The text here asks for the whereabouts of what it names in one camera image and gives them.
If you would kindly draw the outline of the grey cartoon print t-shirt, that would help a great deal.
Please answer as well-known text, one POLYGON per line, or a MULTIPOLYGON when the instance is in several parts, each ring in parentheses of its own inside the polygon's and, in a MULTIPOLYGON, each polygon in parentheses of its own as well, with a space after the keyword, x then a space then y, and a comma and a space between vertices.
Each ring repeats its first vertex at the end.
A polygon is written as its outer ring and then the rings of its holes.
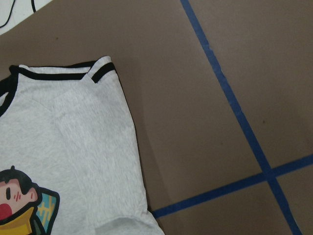
POLYGON ((3 235, 161 235, 109 56, 0 82, 3 235))

